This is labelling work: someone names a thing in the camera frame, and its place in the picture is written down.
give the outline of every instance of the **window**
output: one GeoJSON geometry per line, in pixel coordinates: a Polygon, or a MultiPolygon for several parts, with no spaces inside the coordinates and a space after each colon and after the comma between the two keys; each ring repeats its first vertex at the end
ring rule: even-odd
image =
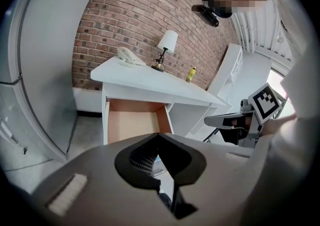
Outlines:
{"type": "Polygon", "coordinates": [[[273,88],[273,90],[275,90],[282,106],[282,109],[275,116],[273,116],[273,118],[276,119],[292,115],[295,112],[295,109],[288,98],[286,91],[281,86],[281,81],[283,79],[284,77],[281,74],[273,69],[270,70],[267,82],[273,88]]]}

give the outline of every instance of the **lamp base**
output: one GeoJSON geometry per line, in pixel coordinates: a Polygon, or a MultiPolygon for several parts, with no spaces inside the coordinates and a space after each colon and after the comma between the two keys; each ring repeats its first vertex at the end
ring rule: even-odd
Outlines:
{"type": "Polygon", "coordinates": [[[155,65],[152,65],[151,66],[152,69],[156,70],[156,71],[159,71],[159,72],[164,72],[164,70],[162,68],[158,68],[157,66],[155,65]]]}

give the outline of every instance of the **red brick wall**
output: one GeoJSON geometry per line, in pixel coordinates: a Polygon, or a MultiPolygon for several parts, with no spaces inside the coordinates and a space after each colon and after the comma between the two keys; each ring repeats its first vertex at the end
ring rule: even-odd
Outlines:
{"type": "Polygon", "coordinates": [[[201,0],[90,0],[75,37],[72,82],[83,89],[101,90],[90,79],[92,69],[127,47],[147,65],[158,58],[159,41],[166,30],[178,33],[173,55],[165,56],[165,70],[185,79],[192,67],[192,82],[207,88],[229,43],[237,43],[230,19],[219,19],[219,27],[204,24],[191,6],[201,0]]]}

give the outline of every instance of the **white telephone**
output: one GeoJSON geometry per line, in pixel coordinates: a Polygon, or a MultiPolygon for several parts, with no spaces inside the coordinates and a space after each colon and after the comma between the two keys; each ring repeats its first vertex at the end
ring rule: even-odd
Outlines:
{"type": "Polygon", "coordinates": [[[133,68],[136,65],[145,66],[146,64],[128,48],[120,46],[117,48],[118,56],[122,59],[120,65],[133,68]]]}

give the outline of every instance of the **lamp shade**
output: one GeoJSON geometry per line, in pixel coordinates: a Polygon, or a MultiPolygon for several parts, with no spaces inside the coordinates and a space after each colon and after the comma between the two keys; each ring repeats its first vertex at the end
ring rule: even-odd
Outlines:
{"type": "Polygon", "coordinates": [[[173,53],[176,48],[177,39],[178,34],[176,32],[173,30],[167,30],[158,44],[158,48],[161,50],[167,48],[170,53],[173,53]]]}

